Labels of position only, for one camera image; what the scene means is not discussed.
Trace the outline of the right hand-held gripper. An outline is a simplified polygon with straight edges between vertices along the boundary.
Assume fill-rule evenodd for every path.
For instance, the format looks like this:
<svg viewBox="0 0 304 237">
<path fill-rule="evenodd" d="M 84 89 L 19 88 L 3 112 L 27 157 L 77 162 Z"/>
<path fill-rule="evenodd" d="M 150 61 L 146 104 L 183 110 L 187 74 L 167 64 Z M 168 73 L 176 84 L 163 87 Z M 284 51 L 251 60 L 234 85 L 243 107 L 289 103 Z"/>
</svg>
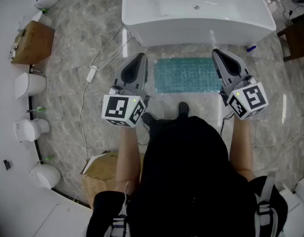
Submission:
<svg viewBox="0 0 304 237">
<path fill-rule="evenodd" d="M 268 106 L 263 85 L 249 75 L 245 62 L 230 51 L 213 49 L 212 60 L 223 86 L 220 95 L 225 105 L 230 106 L 235 115 L 244 120 L 256 115 Z"/>
</svg>

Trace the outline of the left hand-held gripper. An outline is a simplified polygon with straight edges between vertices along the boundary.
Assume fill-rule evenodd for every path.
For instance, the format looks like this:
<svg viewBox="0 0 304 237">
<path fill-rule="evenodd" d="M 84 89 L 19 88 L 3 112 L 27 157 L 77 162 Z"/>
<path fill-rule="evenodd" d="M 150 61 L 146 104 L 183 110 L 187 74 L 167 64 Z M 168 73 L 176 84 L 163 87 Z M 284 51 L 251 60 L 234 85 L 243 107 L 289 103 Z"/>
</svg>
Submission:
<svg viewBox="0 0 304 237">
<path fill-rule="evenodd" d="M 144 90 L 147 80 L 145 53 L 128 57 L 116 70 L 114 85 L 104 95 L 102 119 L 117 126 L 135 127 L 150 99 Z"/>
</svg>

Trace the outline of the teal bubbled bath mat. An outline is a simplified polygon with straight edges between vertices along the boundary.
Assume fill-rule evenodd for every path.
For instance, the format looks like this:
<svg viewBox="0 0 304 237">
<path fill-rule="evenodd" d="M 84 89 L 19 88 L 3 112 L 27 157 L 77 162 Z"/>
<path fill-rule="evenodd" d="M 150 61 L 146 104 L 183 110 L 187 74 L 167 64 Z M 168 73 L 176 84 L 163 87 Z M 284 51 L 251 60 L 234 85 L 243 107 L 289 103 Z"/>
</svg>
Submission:
<svg viewBox="0 0 304 237">
<path fill-rule="evenodd" d="M 154 63 L 154 85 L 158 93 L 219 92 L 211 58 L 158 59 Z"/>
</svg>

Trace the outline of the white bathtub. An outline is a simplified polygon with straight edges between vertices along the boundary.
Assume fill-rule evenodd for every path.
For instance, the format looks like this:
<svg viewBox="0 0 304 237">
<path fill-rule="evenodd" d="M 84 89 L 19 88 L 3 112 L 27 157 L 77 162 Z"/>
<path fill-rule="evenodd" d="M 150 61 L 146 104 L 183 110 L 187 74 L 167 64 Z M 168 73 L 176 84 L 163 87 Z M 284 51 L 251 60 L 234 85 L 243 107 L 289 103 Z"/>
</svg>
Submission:
<svg viewBox="0 0 304 237">
<path fill-rule="evenodd" d="M 122 21 L 145 47 L 181 43 L 248 46 L 276 30 L 265 0 L 122 0 Z"/>
</svg>

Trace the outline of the person's right forearm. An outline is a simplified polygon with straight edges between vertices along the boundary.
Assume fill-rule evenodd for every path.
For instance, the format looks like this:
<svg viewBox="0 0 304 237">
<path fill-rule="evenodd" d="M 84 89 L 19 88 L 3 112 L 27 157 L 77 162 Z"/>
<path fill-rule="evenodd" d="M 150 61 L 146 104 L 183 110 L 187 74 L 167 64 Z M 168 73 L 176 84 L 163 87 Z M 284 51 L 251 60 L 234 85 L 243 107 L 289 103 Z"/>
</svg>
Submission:
<svg viewBox="0 0 304 237">
<path fill-rule="evenodd" d="M 255 179 L 251 146 L 251 123 L 249 119 L 234 118 L 229 161 L 236 172 L 248 182 Z"/>
</svg>

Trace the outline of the person's left forearm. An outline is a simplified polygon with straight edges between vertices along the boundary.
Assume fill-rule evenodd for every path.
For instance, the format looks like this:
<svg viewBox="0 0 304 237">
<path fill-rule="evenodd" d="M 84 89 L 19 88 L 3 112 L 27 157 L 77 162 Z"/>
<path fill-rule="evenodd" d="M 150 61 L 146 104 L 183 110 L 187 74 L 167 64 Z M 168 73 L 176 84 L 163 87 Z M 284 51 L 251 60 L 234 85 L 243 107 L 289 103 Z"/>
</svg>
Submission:
<svg viewBox="0 0 304 237">
<path fill-rule="evenodd" d="M 121 127 L 115 191 L 127 195 L 129 203 L 135 199 L 143 180 L 140 155 L 136 129 Z"/>
</svg>

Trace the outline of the person's left black shoe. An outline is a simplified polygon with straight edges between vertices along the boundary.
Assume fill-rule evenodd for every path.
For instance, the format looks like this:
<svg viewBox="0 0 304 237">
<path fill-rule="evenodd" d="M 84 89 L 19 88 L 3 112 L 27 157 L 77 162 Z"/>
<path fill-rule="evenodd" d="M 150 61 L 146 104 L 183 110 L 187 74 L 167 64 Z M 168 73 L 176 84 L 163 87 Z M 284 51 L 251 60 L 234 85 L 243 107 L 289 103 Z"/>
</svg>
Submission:
<svg viewBox="0 0 304 237">
<path fill-rule="evenodd" d="M 147 112 L 143 113 L 142 120 L 143 123 L 147 126 L 151 126 L 156 121 L 156 119 L 152 116 L 152 114 Z"/>
</svg>

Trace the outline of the person's black shoe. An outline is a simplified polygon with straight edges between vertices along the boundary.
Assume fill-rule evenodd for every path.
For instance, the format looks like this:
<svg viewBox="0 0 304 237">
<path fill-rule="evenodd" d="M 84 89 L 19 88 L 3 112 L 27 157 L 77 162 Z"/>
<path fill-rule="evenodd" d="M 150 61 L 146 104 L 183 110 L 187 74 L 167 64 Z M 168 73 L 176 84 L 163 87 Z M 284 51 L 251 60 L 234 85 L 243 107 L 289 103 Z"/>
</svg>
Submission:
<svg viewBox="0 0 304 237">
<path fill-rule="evenodd" d="M 190 107 L 186 102 L 180 102 L 178 105 L 178 118 L 188 118 Z"/>
<path fill-rule="evenodd" d="M 151 126 L 156 121 L 156 119 L 152 116 L 152 114 L 147 112 L 143 113 L 142 120 L 143 123 L 147 126 Z"/>
</svg>

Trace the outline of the person's right black shoe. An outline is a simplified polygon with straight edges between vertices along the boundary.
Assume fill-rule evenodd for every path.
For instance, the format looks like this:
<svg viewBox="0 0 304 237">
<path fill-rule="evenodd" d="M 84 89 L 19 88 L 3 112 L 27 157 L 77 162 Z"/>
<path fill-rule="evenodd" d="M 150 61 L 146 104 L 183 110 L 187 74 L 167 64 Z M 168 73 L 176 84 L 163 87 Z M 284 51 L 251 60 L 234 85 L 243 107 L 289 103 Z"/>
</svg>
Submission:
<svg viewBox="0 0 304 237">
<path fill-rule="evenodd" d="M 178 105 L 178 118 L 188 118 L 190 107 L 186 102 L 180 102 Z"/>
</svg>

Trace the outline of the dark wooden stool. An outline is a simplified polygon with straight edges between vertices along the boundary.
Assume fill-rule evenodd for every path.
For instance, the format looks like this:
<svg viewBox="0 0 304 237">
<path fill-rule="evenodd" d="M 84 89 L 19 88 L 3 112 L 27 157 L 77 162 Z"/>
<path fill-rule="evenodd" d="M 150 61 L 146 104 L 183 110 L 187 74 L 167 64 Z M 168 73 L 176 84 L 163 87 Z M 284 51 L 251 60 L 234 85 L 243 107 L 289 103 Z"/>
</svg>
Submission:
<svg viewBox="0 0 304 237">
<path fill-rule="evenodd" d="M 277 33 L 278 37 L 285 35 L 290 56 L 283 57 L 283 61 L 291 61 L 304 57 L 304 19 L 292 24 Z"/>
</svg>

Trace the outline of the brown cardboard box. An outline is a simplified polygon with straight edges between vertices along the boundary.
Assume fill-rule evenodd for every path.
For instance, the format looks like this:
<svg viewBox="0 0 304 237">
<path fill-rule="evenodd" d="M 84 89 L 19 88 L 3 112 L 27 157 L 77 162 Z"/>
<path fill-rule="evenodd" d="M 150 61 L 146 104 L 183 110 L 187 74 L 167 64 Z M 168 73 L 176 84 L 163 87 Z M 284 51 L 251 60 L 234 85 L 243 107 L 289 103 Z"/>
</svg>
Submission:
<svg viewBox="0 0 304 237">
<path fill-rule="evenodd" d="M 104 152 L 92 156 L 82 173 L 82 186 L 91 209 L 121 207 L 123 199 L 131 195 L 116 191 L 116 166 L 118 152 Z"/>
</svg>

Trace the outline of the white toilet with lid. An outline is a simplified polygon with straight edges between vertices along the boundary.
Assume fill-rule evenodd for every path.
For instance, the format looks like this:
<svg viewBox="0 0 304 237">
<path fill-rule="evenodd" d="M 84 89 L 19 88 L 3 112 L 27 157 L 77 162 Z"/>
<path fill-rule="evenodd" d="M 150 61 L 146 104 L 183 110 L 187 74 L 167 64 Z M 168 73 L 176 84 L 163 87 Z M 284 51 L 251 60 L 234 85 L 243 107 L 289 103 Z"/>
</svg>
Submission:
<svg viewBox="0 0 304 237">
<path fill-rule="evenodd" d="M 22 119 L 14 123 L 15 136 L 19 142 L 37 140 L 41 134 L 50 131 L 49 123 L 41 118 Z"/>
</svg>

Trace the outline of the person's black clothing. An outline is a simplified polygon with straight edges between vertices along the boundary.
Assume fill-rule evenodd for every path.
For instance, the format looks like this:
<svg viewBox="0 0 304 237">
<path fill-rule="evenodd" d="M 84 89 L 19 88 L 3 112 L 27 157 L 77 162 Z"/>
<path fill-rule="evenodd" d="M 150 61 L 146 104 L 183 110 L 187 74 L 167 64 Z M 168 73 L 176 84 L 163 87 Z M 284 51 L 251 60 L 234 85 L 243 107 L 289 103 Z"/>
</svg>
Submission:
<svg viewBox="0 0 304 237">
<path fill-rule="evenodd" d="M 86 237 L 278 237 L 288 206 L 266 176 L 235 171 L 199 117 L 156 120 L 135 199 L 93 211 Z"/>
</svg>

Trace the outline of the white ceramic fixture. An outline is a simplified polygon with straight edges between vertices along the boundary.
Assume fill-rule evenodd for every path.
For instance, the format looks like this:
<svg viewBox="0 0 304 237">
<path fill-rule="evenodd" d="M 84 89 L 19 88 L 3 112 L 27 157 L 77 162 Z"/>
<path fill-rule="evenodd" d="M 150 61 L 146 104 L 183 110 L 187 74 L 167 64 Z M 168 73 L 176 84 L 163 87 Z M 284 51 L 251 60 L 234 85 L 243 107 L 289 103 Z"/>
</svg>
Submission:
<svg viewBox="0 0 304 237">
<path fill-rule="evenodd" d="M 279 193 L 288 205 L 287 221 L 279 237 L 304 237 L 304 178 L 292 192 L 285 184 Z"/>
</svg>

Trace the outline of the cardboard box near wall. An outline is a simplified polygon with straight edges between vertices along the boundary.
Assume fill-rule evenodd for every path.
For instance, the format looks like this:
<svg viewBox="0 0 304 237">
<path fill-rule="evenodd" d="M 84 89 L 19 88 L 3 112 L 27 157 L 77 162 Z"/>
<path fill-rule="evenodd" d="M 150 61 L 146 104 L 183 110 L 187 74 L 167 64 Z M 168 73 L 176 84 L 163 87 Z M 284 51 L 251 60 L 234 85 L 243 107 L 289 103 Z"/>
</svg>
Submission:
<svg viewBox="0 0 304 237">
<path fill-rule="evenodd" d="M 33 65 L 51 55 L 55 30 L 42 23 L 30 21 L 15 38 L 11 63 Z"/>
</svg>

